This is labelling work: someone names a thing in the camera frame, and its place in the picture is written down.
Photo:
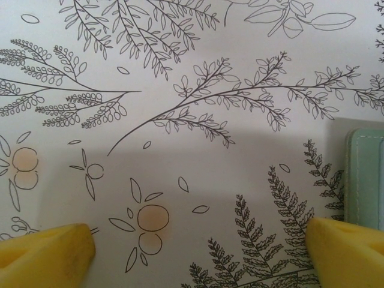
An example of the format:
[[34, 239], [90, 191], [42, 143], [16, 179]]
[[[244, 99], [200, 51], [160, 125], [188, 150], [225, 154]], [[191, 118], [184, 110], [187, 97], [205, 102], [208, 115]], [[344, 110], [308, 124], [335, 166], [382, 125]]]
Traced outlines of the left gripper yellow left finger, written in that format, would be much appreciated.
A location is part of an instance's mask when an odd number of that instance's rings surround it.
[[1, 241], [0, 288], [80, 288], [94, 257], [84, 223]]

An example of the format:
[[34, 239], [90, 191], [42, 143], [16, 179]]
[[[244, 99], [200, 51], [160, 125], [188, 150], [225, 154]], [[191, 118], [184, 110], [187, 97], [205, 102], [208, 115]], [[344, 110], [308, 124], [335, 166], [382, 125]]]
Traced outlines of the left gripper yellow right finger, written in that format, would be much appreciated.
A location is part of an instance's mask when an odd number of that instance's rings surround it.
[[305, 244], [321, 288], [384, 288], [383, 231], [313, 218]]

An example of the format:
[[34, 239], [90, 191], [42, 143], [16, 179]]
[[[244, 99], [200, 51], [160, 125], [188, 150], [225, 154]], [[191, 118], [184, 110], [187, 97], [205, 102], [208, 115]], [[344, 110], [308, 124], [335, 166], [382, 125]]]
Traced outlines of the floral patterned table cover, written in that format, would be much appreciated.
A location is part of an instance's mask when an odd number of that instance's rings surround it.
[[82, 288], [322, 288], [384, 0], [0, 0], [0, 242], [86, 223]]

